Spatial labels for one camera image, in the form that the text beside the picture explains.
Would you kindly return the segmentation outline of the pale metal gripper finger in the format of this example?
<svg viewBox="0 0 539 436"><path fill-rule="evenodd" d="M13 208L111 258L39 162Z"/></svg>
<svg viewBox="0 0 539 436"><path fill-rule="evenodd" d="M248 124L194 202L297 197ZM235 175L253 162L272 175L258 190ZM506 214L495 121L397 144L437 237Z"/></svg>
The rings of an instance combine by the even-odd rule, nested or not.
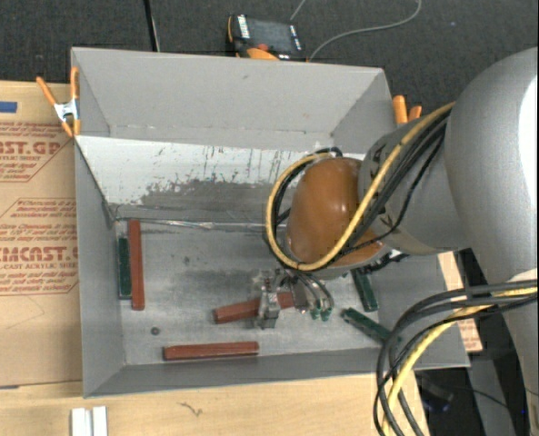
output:
<svg viewBox="0 0 539 436"><path fill-rule="evenodd" d="M260 271L252 278L251 298L259 299L265 292L275 293L274 271Z"/></svg>
<svg viewBox="0 0 539 436"><path fill-rule="evenodd" d="M279 310L258 311L254 319L254 324L256 327L260 328L261 330L273 329L276 326L279 315L280 315Z"/></svg>

